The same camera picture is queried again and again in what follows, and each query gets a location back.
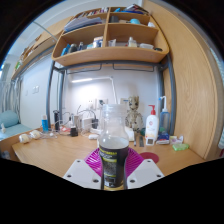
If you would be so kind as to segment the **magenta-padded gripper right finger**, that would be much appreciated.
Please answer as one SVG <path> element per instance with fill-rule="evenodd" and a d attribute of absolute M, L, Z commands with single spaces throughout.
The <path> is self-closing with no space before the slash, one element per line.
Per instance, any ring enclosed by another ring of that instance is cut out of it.
<path fill-rule="evenodd" d="M 125 188 L 141 188 L 164 177 L 156 163 L 159 157 L 150 152 L 137 153 L 130 148 L 125 161 Z"/>

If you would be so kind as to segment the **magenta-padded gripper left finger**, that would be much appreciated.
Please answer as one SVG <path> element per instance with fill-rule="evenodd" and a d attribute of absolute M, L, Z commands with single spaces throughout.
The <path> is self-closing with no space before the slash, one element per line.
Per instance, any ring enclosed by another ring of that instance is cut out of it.
<path fill-rule="evenodd" d="M 93 150 L 85 159 L 76 159 L 63 176 L 74 184 L 83 188 L 102 188 L 102 163 L 99 149 Z"/>

